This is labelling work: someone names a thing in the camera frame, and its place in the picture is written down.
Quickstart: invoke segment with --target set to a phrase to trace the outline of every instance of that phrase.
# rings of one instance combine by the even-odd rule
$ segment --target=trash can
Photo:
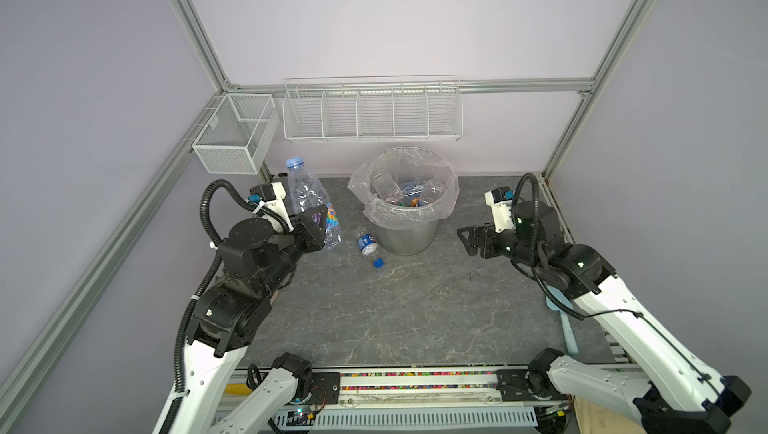
[[[392,205],[379,199],[372,178],[388,172],[399,185],[426,183],[442,185],[437,200],[427,205]],[[365,206],[363,210],[376,229],[379,244],[398,256],[412,256],[429,247],[438,221],[451,215],[458,197],[458,178],[451,165],[434,152],[421,147],[394,147],[362,164],[347,185]]]

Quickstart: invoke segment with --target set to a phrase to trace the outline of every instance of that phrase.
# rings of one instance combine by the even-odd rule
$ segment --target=wire shelf
[[[271,95],[227,93],[192,148],[209,173],[258,173],[279,123]]]
[[[286,139],[328,141],[444,141],[463,131],[458,81],[313,89],[286,87]]]

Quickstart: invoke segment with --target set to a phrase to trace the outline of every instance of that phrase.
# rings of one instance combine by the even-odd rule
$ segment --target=yellow tape
[[[251,390],[245,384],[227,384],[224,388],[224,394],[230,396],[248,396]]]

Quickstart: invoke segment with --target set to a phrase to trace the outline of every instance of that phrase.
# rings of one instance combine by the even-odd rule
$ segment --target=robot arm
[[[201,201],[204,226],[207,206],[218,187],[237,196],[226,181],[212,183]],[[235,224],[225,239],[219,238],[208,220],[206,230],[213,230],[209,235],[224,262],[224,275],[190,304],[194,310],[180,329],[186,341],[181,362],[184,390],[178,392],[174,384],[154,428],[156,434],[257,432],[288,401],[309,395],[311,364],[285,353],[230,416],[211,427],[227,381],[253,342],[256,328],[272,310],[274,293],[290,283],[303,254],[321,250],[325,244],[328,208],[288,217],[285,196],[279,182],[251,189],[251,203],[237,196],[236,202],[256,217]]]
[[[519,201],[526,180],[533,200]],[[562,352],[546,349],[529,365],[528,379],[516,387],[581,396],[635,420],[650,434],[722,433],[730,417],[750,397],[736,376],[722,376],[683,346],[640,304],[624,281],[589,246],[569,244],[557,212],[538,199],[538,183],[526,174],[512,194],[499,187],[485,194],[494,223],[459,229],[471,256],[506,256],[564,312],[576,319],[594,317],[648,375],[629,379],[587,366]],[[530,273],[521,266],[530,269]],[[557,287],[586,314],[568,309],[546,289]]]

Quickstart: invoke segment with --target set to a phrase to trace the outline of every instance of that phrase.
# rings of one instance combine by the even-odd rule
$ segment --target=plastic bottle
[[[323,250],[332,249],[341,244],[341,226],[328,192],[322,186],[320,179],[304,168],[304,160],[301,157],[286,160],[286,166],[288,167],[288,190],[294,211],[304,212],[323,204],[328,206],[326,246]]]
[[[379,257],[379,244],[376,242],[376,239],[363,229],[358,229],[356,236],[357,248],[360,249],[362,256],[372,261],[374,267],[381,269],[384,266],[384,261]]]
[[[395,179],[392,179],[392,176],[389,175],[389,172],[382,170],[374,174],[371,177],[371,182],[373,189],[379,194],[379,199],[393,206],[402,205],[402,190],[400,190]]]
[[[416,179],[411,182],[400,184],[402,190],[403,203],[406,207],[417,207],[418,200],[422,196],[422,189],[424,189],[424,179]]]
[[[446,186],[435,179],[429,179],[424,182],[421,197],[418,199],[419,206],[427,206],[440,198]]]

